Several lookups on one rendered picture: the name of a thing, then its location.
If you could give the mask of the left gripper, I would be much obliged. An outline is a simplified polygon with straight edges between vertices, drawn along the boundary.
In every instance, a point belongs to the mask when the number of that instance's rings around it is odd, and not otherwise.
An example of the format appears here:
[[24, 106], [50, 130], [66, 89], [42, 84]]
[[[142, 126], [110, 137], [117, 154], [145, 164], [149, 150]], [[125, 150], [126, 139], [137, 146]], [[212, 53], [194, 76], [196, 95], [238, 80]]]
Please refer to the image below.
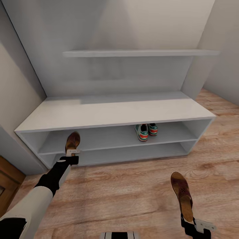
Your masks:
[[79, 160], [79, 157], [78, 156], [72, 156], [72, 157], [61, 157], [61, 159], [69, 159], [71, 161], [71, 164], [72, 165], [77, 165], [78, 164], [78, 160]]

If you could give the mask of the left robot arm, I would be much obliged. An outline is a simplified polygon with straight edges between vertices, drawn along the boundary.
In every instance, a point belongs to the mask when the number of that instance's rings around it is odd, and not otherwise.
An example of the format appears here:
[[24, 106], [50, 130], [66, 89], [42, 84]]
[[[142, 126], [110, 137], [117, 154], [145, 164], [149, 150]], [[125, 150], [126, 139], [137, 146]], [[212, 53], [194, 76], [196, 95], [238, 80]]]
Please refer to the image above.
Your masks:
[[42, 175], [38, 184], [11, 210], [0, 218], [0, 239], [33, 239], [43, 216], [82, 150], [69, 149], [54, 167]]

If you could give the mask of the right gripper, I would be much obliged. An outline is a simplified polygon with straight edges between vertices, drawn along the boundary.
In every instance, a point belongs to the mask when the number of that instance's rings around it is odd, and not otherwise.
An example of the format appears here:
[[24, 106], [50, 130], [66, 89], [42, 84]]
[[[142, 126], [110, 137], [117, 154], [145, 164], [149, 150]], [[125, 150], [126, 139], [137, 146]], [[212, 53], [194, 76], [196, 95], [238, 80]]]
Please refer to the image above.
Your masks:
[[197, 232], [195, 228], [195, 218], [193, 218], [194, 224], [187, 222], [181, 213], [181, 226], [185, 228], [185, 233], [193, 237], [193, 239], [211, 239], [211, 232], [208, 229], [203, 229], [204, 233]]

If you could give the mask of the gym shoe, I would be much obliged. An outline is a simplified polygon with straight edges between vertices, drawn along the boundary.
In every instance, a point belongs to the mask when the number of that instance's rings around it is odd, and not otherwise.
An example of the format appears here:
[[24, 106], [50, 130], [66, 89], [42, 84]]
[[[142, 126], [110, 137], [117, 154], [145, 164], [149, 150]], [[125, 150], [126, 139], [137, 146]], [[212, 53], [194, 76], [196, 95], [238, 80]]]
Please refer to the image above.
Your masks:
[[148, 133], [152, 136], [156, 136], [158, 131], [158, 127], [156, 126], [156, 123], [150, 123], [150, 124], [147, 124], [147, 126], [148, 126]]
[[148, 138], [148, 126], [147, 126], [147, 124], [135, 124], [134, 129], [137, 132], [139, 140], [147, 141], [147, 138]]

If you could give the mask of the sandal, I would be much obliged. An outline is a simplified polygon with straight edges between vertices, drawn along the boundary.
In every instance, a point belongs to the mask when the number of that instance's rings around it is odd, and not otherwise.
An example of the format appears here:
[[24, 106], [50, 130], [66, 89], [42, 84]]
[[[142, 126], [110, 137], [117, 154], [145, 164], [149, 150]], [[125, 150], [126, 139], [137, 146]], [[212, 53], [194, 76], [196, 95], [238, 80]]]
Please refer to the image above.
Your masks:
[[[80, 144], [80, 135], [77, 132], [71, 133], [70, 136], [67, 138], [67, 142], [65, 145], [65, 152], [67, 153], [67, 150], [69, 149], [76, 149]], [[75, 154], [72, 154], [72, 156], [75, 156]]]
[[192, 205], [193, 201], [189, 192], [186, 179], [179, 173], [174, 172], [171, 175], [171, 184], [180, 203], [180, 211], [187, 222], [193, 221]]

